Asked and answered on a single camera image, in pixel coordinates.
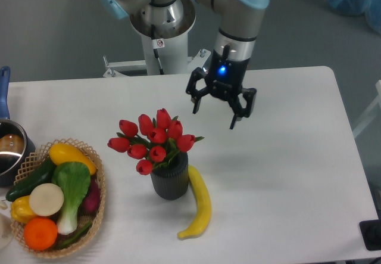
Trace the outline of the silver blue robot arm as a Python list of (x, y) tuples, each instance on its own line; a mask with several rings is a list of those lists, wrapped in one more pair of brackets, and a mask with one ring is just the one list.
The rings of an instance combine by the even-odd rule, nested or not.
[[(211, 95), (227, 102), (233, 121), (249, 117), (256, 89), (244, 88), (243, 78), (270, 0), (100, 0), (117, 19), (129, 18), (140, 34), (149, 75), (190, 73), (186, 88), (195, 108)], [(221, 18), (210, 65), (188, 64), (188, 32), (195, 4)]]

